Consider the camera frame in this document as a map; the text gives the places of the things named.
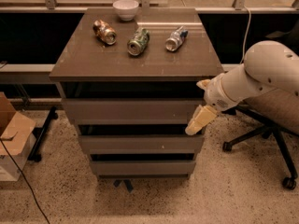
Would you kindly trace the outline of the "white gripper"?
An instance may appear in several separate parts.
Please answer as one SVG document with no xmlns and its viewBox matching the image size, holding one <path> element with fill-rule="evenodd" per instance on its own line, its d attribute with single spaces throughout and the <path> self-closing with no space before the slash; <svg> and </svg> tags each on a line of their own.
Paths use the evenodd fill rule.
<svg viewBox="0 0 299 224">
<path fill-rule="evenodd" d="M 222 86 L 223 77 L 224 74 L 220 74 L 212 79 L 204 79 L 196 83 L 197 87 L 205 90 L 204 99 L 207 105 L 197 106 L 185 129 L 187 135 L 195 135 L 206 127 L 217 117 L 217 110 L 225 111 L 237 105 L 237 102 L 225 93 Z"/>
</svg>

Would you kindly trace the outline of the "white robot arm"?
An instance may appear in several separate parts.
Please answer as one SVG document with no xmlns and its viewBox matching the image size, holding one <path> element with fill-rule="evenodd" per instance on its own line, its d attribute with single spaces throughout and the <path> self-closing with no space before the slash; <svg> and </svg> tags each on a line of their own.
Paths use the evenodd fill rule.
<svg viewBox="0 0 299 224">
<path fill-rule="evenodd" d="M 196 85 L 205 92 L 206 104 L 195 109 L 185 129 L 187 135 L 195 135 L 219 112 L 252 97 L 285 91 L 298 99 L 299 57 L 277 41 L 258 42 L 248 49 L 242 64 Z"/>
</svg>

